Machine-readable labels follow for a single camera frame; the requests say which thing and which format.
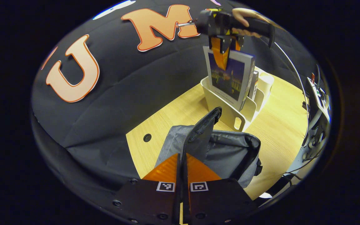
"finger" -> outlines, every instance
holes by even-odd
[[[255,36],[256,38],[261,38],[262,37],[262,35],[260,35],[260,34],[258,34],[258,33],[256,33],[256,32],[252,32],[251,33],[253,36]]]
[[[263,17],[262,15],[258,14],[256,11],[251,10],[251,9],[235,8],[235,9],[233,9],[233,15],[234,15],[234,13],[239,14],[242,17],[257,18],[257,19],[263,20],[267,23],[270,23],[269,20],[267,20],[265,17]]]
[[[267,20],[266,18],[264,18],[263,16],[256,14],[256,18],[265,21],[266,23],[270,23],[269,20]]]
[[[241,30],[241,29],[237,29],[238,30],[238,33],[241,34],[241,35],[247,35],[244,30]]]
[[[251,32],[249,32],[249,31],[247,31],[247,30],[243,30],[243,31],[244,31],[244,34],[245,34],[245,35],[253,36],[253,34],[252,34]]]
[[[244,19],[244,17],[240,14],[239,10],[233,9],[233,16],[236,20],[240,21],[245,27],[249,27],[250,24],[247,20]]]

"gray backpack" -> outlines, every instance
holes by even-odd
[[[220,178],[234,178],[242,188],[246,188],[252,178],[262,171],[258,157],[260,140],[248,133],[213,130],[221,114],[222,108],[217,107],[194,126],[173,126],[155,166],[174,154],[188,153]]]

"orange letter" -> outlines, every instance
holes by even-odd
[[[65,56],[72,55],[83,70],[83,79],[76,85],[70,84],[60,71],[61,61],[57,61],[47,75],[46,84],[51,85],[56,94],[69,103],[80,101],[95,86],[100,75],[100,68],[94,56],[90,53],[86,34],[76,40],[67,50]]]
[[[192,20],[188,10],[190,7],[185,5],[171,5],[167,10],[166,17],[147,8],[136,10],[122,16],[122,20],[130,20],[137,30],[141,43],[137,46],[139,51],[148,51],[162,44],[163,40],[156,37],[152,28],[169,40],[174,39],[176,24],[187,23]],[[180,27],[178,36],[189,38],[198,36],[195,26]]]

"wooden table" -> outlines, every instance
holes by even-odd
[[[269,100],[246,129],[261,140],[259,158],[263,165],[244,190],[256,199],[272,185],[294,161],[306,132],[306,110],[302,107],[303,93],[294,85],[276,77]],[[126,134],[137,172],[143,178],[156,163],[169,129],[175,125],[194,125],[208,113],[200,84],[191,88]],[[219,121],[215,130],[232,131]],[[145,134],[152,139],[144,142]]]

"white desk organizer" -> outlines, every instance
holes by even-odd
[[[253,101],[251,98],[247,97],[244,107],[240,112],[210,90],[208,77],[201,80],[201,86],[204,89],[209,111],[213,110],[215,107],[222,107],[220,121],[224,122],[224,124],[233,128],[235,131],[244,132],[247,127],[249,127],[266,104],[271,93],[274,78],[257,67],[255,67],[255,70],[259,71],[259,80],[257,83],[255,99]],[[239,128],[236,128],[234,125],[237,118],[241,121]]]

